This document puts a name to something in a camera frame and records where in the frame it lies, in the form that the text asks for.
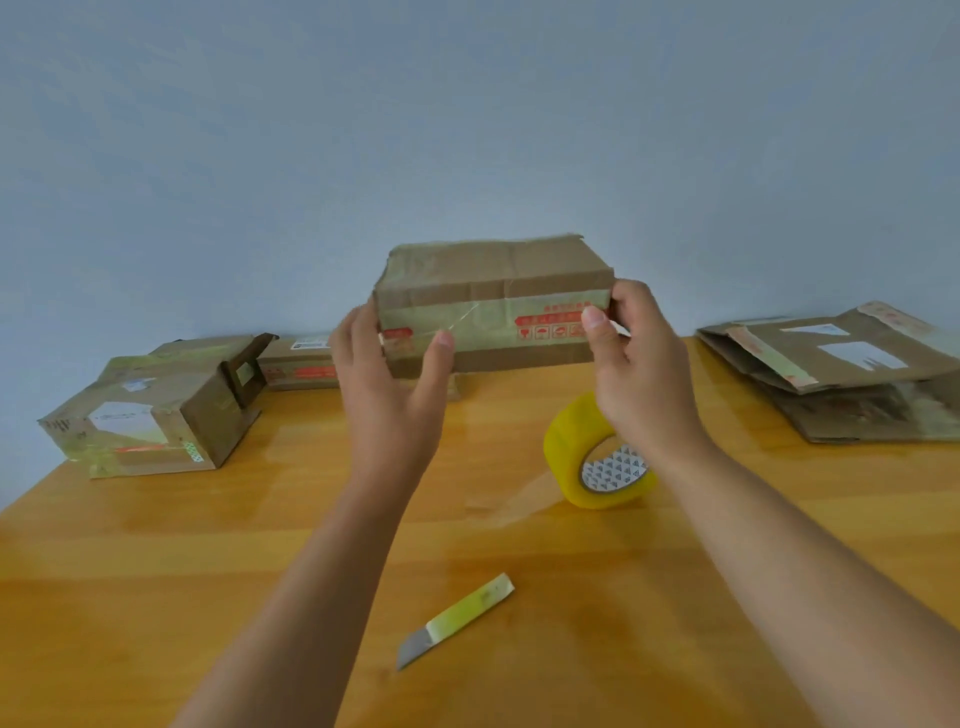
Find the wooden table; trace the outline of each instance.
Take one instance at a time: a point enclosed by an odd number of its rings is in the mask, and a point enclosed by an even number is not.
[[[960,622],[960,448],[811,446],[690,343],[721,445]],[[541,438],[589,365],[474,375],[410,505],[339,725],[814,724],[663,489],[561,500]],[[216,472],[57,468],[0,515],[0,724],[161,726],[348,471],[336,391],[268,393]],[[516,593],[402,672],[403,638],[502,571]]]

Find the wall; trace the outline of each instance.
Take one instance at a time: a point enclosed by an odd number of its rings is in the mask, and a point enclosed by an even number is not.
[[[108,357],[330,327],[398,242],[581,231],[682,332],[960,325],[946,0],[9,5],[0,503]]]

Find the left hand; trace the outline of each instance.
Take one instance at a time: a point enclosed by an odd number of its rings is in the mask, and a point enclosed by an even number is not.
[[[347,314],[330,343],[350,427],[352,479],[399,481],[412,493],[440,443],[453,334],[434,335],[412,391],[387,369],[372,300]]]

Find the tape roll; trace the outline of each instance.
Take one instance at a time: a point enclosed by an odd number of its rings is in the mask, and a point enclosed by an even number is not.
[[[617,439],[592,392],[553,418],[543,437],[543,454],[566,499],[581,508],[610,508],[657,484],[643,458]]]

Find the forearm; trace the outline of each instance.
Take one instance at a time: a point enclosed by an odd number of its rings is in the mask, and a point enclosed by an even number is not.
[[[718,449],[658,470],[826,725],[960,716],[960,633],[949,624]]]
[[[333,725],[416,483],[382,485],[347,486],[176,728]]]

